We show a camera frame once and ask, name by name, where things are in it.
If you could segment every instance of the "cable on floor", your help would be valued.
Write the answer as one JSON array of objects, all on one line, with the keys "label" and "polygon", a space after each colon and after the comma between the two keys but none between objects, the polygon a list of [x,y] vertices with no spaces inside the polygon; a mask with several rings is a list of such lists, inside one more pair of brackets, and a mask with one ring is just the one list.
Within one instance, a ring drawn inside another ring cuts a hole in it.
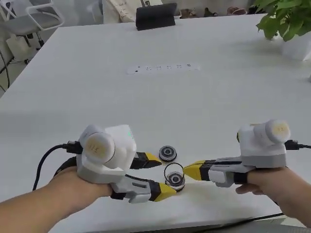
[{"label": "cable on floor", "polygon": [[2,58],[3,63],[4,63],[4,67],[5,67],[5,71],[6,71],[6,78],[8,80],[8,89],[9,89],[9,87],[11,85],[11,83],[10,83],[10,76],[9,76],[9,70],[8,70],[8,66],[6,65],[6,62],[5,62],[5,59],[4,59],[4,56],[3,56],[3,53],[2,53],[1,50],[0,50],[0,55],[1,55],[1,58]]},{"label": "cable on floor", "polygon": [[5,92],[5,89],[3,88],[3,86],[0,85],[0,88]]}]

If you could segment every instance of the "black cable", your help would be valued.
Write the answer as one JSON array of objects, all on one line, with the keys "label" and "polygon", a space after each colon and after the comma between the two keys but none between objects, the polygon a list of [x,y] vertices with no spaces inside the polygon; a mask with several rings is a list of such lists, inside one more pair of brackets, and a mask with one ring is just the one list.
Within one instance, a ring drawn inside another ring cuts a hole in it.
[{"label": "black cable", "polygon": [[0,55],[1,55],[1,58],[2,58],[3,63],[4,63],[4,67],[5,67],[5,71],[6,71],[6,78],[8,80],[8,89],[9,89],[9,87],[11,85],[11,83],[10,83],[10,76],[9,76],[9,70],[8,70],[8,66],[6,65],[6,62],[5,62],[5,59],[4,59],[4,56],[3,56],[1,50],[0,50]]},{"label": "black cable", "polygon": [[5,92],[5,89],[3,88],[3,86],[0,85],[0,88]]},{"label": "black cable", "polygon": [[308,145],[303,145],[303,144],[299,144],[301,146],[301,148],[308,148],[308,149],[311,149],[311,146],[308,146]]},{"label": "black cable", "polygon": [[280,217],[280,216],[284,216],[284,214],[283,213],[279,213],[279,214],[275,214],[275,215],[267,215],[267,216],[262,216],[262,217],[249,218],[249,219],[242,220],[242,221],[239,221],[239,222],[226,224],[226,225],[221,226],[221,227],[213,227],[213,228],[209,228],[209,229],[205,229],[205,230],[195,231],[193,233],[204,233],[204,232],[209,232],[209,231],[214,231],[214,230],[223,230],[223,229],[227,229],[227,228],[231,228],[231,227],[240,226],[240,225],[243,225],[243,224],[246,224],[246,223],[250,223],[250,222],[253,222],[253,221],[265,220],[265,219],[268,219],[268,218]]},{"label": "black cable", "polygon": [[38,182],[39,182],[39,179],[40,179],[40,173],[41,173],[42,165],[43,165],[44,161],[46,160],[46,158],[49,156],[49,154],[51,154],[54,150],[57,150],[57,149],[67,149],[67,147],[68,147],[67,144],[57,145],[57,146],[52,147],[51,149],[49,149],[43,155],[43,157],[41,158],[41,160],[39,162],[38,168],[37,168],[37,174],[35,176],[35,183],[34,183],[34,186],[33,186],[33,191],[35,191],[37,189]]},{"label": "black cable", "polygon": [[287,142],[285,142],[285,148],[286,150],[299,150],[303,148],[311,149],[311,146],[298,144],[298,141],[295,140],[288,140]]}]

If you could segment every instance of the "electrical outlet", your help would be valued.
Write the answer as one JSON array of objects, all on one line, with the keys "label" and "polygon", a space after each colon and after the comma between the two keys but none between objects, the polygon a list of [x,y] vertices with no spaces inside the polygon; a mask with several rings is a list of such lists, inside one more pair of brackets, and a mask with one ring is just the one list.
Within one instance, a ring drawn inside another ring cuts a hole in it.
[{"label": "electrical outlet", "polygon": [[157,66],[136,66],[127,70],[127,74],[146,74],[146,73],[168,73],[200,70],[200,66],[193,63],[175,64],[175,65],[157,65]]}]

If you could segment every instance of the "white device housing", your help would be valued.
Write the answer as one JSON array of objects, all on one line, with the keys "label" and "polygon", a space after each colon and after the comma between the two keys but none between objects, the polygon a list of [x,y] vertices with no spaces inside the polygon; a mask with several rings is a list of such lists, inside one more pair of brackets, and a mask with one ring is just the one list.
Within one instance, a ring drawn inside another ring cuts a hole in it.
[{"label": "white device housing", "polygon": [[239,130],[242,164],[257,168],[286,166],[286,148],[291,132],[283,120],[245,125]]},{"label": "white device housing", "polygon": [[104,131],[89,125],[79,138],[78,175],[92,183],[117,183],[128,172],[136,154],[130,127],[119,125]]}]

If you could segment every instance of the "white table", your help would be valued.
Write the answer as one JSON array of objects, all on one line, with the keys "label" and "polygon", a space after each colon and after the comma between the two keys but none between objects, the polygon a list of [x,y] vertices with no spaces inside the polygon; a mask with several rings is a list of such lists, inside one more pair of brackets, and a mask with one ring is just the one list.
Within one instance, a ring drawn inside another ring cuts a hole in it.
[{"label": "white table", "polygon": [[[60,28],[0,100],[0,200],[31,191],[41,156],[75,140],[89,123],[129,124],[139,151],[163,145],[177,162],[238,156],[238,128],[286,119],[292,138],[310,143],[309,63],[287,60],[257,32],[260,16],[178,20],[138,32],[134,24]],[[127,75],[130,66],[197,63],[200,71]],[[54,152],[39,187],[71,155]],[[311,182],[311,151],[288,165]],[[131,171],[164,181],[163,168]],[[129,204],[102,198],[54,232],[158,230],[228,223],[278,213],[267,197],[187,177],[178,196]]]}]

